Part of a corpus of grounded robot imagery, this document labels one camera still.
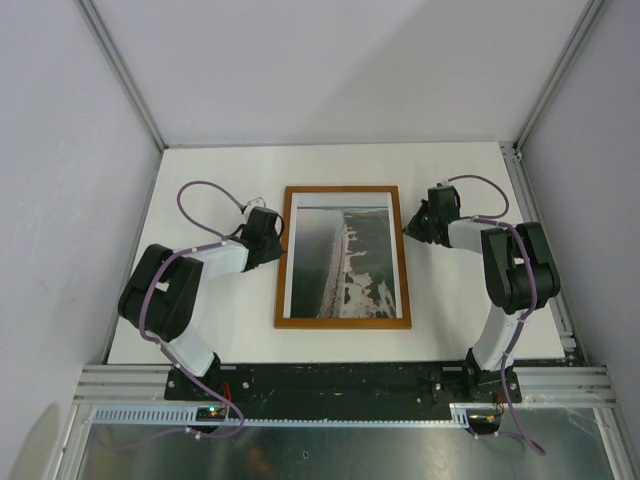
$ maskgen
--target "brown frame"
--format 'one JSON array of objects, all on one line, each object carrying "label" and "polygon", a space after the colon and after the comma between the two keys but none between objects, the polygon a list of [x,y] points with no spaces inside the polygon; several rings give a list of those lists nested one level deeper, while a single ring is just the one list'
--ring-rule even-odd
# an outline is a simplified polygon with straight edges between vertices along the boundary
[{"label": "brown frame", "polygon": [[409,284],[407,266],[402,238],[402,217],[400,216],[400,199],[397,186],[341,186],[341,187],[287,187],[284,196],[285,227],[282,234],[282,245],[285,250],[289,245],[289,220],[294,193],[390,193],[393,208],[394,231],[396,234],[396,256],[398,260],[398,283],[402,301],[401,318],[285,318],[284,298],[287,287],[288,255],[280,259],[278,271],[278,289],[276,294],[276,328],[297,329],[409,329],[411,328],[411,306],[409,303]]}]

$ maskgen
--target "picture frame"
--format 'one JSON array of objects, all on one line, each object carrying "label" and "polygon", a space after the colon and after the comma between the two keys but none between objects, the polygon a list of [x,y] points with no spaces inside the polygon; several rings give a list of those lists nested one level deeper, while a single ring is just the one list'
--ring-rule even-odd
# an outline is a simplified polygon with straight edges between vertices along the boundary
[{"label": "picture frame", "polygon": [[275,327],[409,329],[397,186],[285,189]]}]

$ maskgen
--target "gray floor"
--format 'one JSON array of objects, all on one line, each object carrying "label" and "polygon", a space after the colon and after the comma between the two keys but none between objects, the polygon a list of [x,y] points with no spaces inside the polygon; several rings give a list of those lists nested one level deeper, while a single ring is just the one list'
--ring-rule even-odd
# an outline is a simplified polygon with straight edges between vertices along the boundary
[{"label": "gray floor", "polygon": [[[174,434],[117,453],[164,427],[94,427],[80,479],[612,479],[591,410],[521,411],[538,457],[507,438],[474,441],[464,430],[246,428],[228,440]],[[503,429],[512,430],[507,416]]]}]

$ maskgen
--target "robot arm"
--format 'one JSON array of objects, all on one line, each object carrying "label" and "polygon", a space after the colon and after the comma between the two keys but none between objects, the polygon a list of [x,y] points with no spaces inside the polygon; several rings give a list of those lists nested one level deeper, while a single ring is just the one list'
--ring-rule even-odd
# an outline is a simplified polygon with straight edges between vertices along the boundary
[{"label": "robot arm", "polygon": [[[190,325],[201,283],[234,273],[247,272],[258,265],[280,258],[282,227],[280,215],[265,207],[247,207],[246,224],[238,227],[239,236],[225,238],[222,246],[183,255],[175,260],[156,285],[145,320],[147,334],[159,340],[180,363],[196,377],[218,368],[220,359]],[[150,245],[138,262],[118,302],[118,313],[138,328],[142,302],[156,272],[173,251],[162,245]]]},{"label": "robot arm", "polygon": [[[460,218],[460,196],[453,186],[438,184],[404,233],[418,241],[482,255],[485,286],[492,305],[482,335],[467,355],[477,382],[495,378],[522,314],[531,306],[532,287],[516,239],[498,223]],[[537,293],[536,310],[560,291],[560,277],[539,223],[515,227],[530,259]],[[509,357],[507,367],[513,363]]]}]

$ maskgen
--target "white tabletop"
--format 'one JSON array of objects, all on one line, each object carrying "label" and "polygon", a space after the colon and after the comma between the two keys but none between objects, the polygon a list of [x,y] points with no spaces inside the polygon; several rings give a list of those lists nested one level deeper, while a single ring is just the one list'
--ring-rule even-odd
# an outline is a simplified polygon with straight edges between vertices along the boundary
[{"label": "white tabletop", "polygon": [[[522,221],[493,142],[170,149],[162,160],[136,262],[152,243],[175,249],[215,241],[176,207],[179,188],[191,180],[219,183],[243,203],[261,196],[278,211],[287,185],[398,185],[406,224],[428,187],[464,173],[484,175],[502,186],[511,201],[505,220]],[[463,215],[502,209],[500,196],[483,183],[462,180],[456,188]],[[237,208],[213,189],[193,187],[183,200],[194,218],[223,232],[242,222]],[[192,324],[225,363],[463,359],[480,336],[490,307],[482,259],[408,238],[405,249],[411,330],[276,330],[277,262],[201,285]],[[549,307],[532,315],[515,355],[564,355]],[[109,363],[168,362],[120,319]]]}]

